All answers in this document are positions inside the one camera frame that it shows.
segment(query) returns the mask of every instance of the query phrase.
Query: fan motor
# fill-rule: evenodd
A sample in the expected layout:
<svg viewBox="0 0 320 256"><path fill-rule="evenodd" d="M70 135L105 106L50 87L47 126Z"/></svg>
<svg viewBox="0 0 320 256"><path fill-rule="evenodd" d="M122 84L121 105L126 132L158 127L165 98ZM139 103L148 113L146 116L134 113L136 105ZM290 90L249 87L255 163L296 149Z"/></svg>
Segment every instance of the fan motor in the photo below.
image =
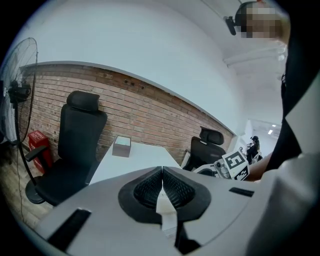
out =
<svg viewBox="0 0 320 256"><path fill-rule="evenodd" d="M27 100L31 93L31 86L27 82L22 82L21 87L16 80L10 83L8 94L10 96L10 103L22 103Z"/></svg>

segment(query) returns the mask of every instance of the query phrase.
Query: red brick wall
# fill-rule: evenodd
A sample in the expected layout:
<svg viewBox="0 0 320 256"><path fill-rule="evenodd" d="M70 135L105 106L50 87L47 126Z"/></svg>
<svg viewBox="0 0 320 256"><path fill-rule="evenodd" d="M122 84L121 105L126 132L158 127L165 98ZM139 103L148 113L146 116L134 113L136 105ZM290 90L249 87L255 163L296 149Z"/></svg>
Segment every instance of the red brick wall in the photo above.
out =
<svg viewBox="0 0 320 256"><path fill-rule="evenodd" d="M163 146L179 164L190 148L191 138L199 136L200 126L222 132L225 150L233 137L197 108L136 78L89 66L40 65L29 132L39 130L49 138L54 159L58 158L61 108L69 93L76 90L99 94L99 109L108 116L98 143L98 159L117 135Z"/></svg>

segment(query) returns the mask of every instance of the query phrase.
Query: chair headrest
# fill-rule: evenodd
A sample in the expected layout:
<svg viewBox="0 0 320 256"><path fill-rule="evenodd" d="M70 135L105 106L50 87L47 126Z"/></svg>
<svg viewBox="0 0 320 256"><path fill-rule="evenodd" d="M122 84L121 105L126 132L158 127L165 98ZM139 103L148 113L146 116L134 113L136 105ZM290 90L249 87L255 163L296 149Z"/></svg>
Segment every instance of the chair headrest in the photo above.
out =
<svg viewBox="0 0 320 256"><path fill-rule="evenodd" d="M66 99L66 103L80 110L98 111L99 95L75 90Z"/></svg>
<svg viewBox="0 0 320 256"><path fill-rule="evenodd" d="M222 145L225 142L224 135L217 130L212 130L201 126L200 132L201 141L205 143L213 143L216 145Z"/></svg>

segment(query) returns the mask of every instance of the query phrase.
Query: desk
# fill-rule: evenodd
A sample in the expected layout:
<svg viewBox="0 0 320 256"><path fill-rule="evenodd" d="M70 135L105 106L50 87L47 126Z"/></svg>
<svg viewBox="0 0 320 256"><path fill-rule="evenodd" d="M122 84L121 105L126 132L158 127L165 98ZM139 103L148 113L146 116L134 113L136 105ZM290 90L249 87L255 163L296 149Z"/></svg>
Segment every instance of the desk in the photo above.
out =
<svg viewBox="0 0 320 256"><path fill-rule="evenodd" d="M162 146L131 142L129 157L112 155L113 146L112 144L104 155L89 185L149 167L169 166L180 168Z"/></svg>

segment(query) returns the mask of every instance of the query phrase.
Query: black office chair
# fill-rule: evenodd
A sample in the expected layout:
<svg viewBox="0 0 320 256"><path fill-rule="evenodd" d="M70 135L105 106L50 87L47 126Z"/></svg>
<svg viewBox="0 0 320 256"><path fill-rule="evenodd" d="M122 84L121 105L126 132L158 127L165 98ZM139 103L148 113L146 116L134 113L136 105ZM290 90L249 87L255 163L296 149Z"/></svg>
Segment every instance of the black office chair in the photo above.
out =
<svg viewBox="0 0 320 256"><path fill-rule="evenodd" d="M58 155L51 168L42 157L45 146L30 151L26 160L38 157L45 173L35 190L56 206L87 186L98 167L96 147L106 125L107 114L98 110L99 95L74 91L61 110Z"/></svg>
<svg viewBox="0 0 320 256"><path fill-rule="evenodd" d="M192 137L191 139L190 158L183 169L192 171L193 168L213 164L221 159L226 151L218 145L224 142L221 132L201 126L200 138Z"/></svg>

